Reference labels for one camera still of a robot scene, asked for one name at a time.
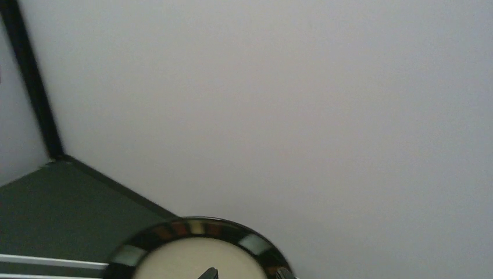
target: dark trim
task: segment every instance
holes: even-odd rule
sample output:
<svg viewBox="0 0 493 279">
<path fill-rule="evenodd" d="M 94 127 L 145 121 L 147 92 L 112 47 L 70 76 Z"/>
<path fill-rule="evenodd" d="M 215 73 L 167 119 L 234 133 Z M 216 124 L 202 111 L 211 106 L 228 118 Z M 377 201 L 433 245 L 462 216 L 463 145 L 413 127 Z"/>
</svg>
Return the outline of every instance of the dark trim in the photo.
<svg viewBox="0 0 493 279">
<path fill-rule="evenodd" d="M 160 207 L 159 205 L 151 202 L 150 200 L 139 195 L 138 193 L 128 189 L 127 187 L 116 182 L 115 180 L 105 176 L 104 174 L 93 169 L 92 167 L 87 166 L 83 162 L 75 159 L 74 157 L 71 157 L 69 155 L 65 155 L 63 157 L 63 160 L 71 163 L 74 167 L 76 167 L 80 171 L 82 171 L 82 172 L 88 174 L 89 176 L 101 181 L 102 183 L 106 184 L 109 188 L 111 188 L 111 189 L 115 190 L 116 192 L 126 196 L 127 198 L 131 199 L 135 203 L 138 203 L 139 205 L 149 209 L 150 211 L 163 217 L 164 219 L 177 217 L 175 214 L 173 214 L 173 213 L 169 212 L 168 210 Z"/>
<path fill-rule="evenodd" d="M 7 274 L 32 274 L 45 276 L 89 277 L 101 278 L 102 271 L 97 269 L 82 269 L 79 267 L 44 266 L 41 264 L 0 263 L 0 272 Z"/>
<path fill-rule="evenodd" d="M 128 239 L 110 256 L 103 279 L 132 279 L 153 251 L 186 238 L 213 238 L 242 249 L 258 263 L 267 279 L 276 279 L 279 269 L 292 273 L 279 248 L 253 229 L 225 219 L 186 217 L 156 224 Z"/>
<path fill-rule="evenodd" d="M 58 136 L 48 97 L 17 0 L 0 0 L 0 12 L 26 85 L 34 114 L 40 126 L 48 156 L 56 160 L 61 159 L 65 154 L 62 142 L 60 136 Z"/>
</svg>

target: black edge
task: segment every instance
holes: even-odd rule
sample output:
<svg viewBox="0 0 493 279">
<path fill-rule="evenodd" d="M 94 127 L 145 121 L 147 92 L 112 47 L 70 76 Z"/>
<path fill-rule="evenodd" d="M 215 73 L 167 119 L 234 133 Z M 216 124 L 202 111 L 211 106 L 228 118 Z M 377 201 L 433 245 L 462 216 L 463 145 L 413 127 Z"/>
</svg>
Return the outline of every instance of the black edge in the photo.
<svg viewBox="0 0 493 279">
<path fill-rule="evenodd" d="M 43 86 L 40 71 L 34 57 L 26 26 L 17 0 L 0 0 L 0 12 L 10 44 L 17 59 L 26 90 L 40 126 L 41 135 L 52 159 L 59 160 L 65 154 L 56 129 L 53 113 Z"/>
<path fill-rule="evenodd" d="M 79 267 L 45 266 L 41 264 L 0 262 L 0 271 L 7 274 L 32 274 L 35 276 L 63 276 L 101 278 L 102 270 Z"/>
<path fill-rule="evenodd" d="M 165 218 L 175 218 L 178 217 L 177 215 L 169 212 L 168 210 L 160 207 L 159 205 L 151 202 L 150 200 L 144 198 L 143 196 L 139 195 L 138 193 L 128 189 L 127 187 L 121 185 L 120 183 L 116 182 L 115 180 L 107 177 L 106 175 L 98 172 L 97 170 L 93 169 L 92 167 L 87 166 L 83 162 L 75 159 L 74 157 L 71 157 L 69 155 L 65 155 L 63 157 L 63 160 L 71 163 L 74 167 L 79 169 L 80 171 L 88 174 L 89 176 L 101 181 L 102 183 L 106 184 L 109 188 L 115 190 L 116 192 L 126 196 L 127 198 L 131 199 L 135 203 L 138 203 L 139 205 L 149 209 L 150 211 L 154 212 L 155 214 Z"/>
</svg>

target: white wall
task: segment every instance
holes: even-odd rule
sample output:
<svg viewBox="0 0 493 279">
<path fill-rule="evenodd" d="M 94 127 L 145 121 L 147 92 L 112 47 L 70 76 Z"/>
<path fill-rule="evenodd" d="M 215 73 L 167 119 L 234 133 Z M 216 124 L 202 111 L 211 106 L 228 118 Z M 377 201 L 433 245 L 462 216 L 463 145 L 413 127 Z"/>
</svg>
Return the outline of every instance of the white wall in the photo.
<svg viewBox="0 0 493 279">
<path fill-rule="evenodd" d="M 493 278 L 493 2 L 22 4 L 72 156 L 302 278 Z"/>
<path fill-rule="evenodd" d="M 0 186 L 48 162 L 34 113 L 0 18 Z"/>
</svg>

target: clock face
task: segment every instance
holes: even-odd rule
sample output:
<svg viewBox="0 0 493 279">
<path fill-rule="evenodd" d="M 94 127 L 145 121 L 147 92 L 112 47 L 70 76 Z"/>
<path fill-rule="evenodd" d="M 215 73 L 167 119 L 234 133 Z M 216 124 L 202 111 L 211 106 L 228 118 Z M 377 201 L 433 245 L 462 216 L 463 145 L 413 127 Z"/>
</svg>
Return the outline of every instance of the clock face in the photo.
<svg viewBox="0 0 493 279">
<path fill-rule="evenodd" d="M 154 250 L 133 278 L 197 279 L 210 267 L 218 269 L 220 278 L 267 279 L 257 261 L 241 248 L 202 237 L 180 239 Z"/>
<path fill-rule="evenodd" d="M 219 278 L 271 279 L 290 270 L 265 237 L 240 224 L 206 217 L 171 220 L 125 242 L 103 279 L 197 279 L 210 267 Z"/>
</svg>

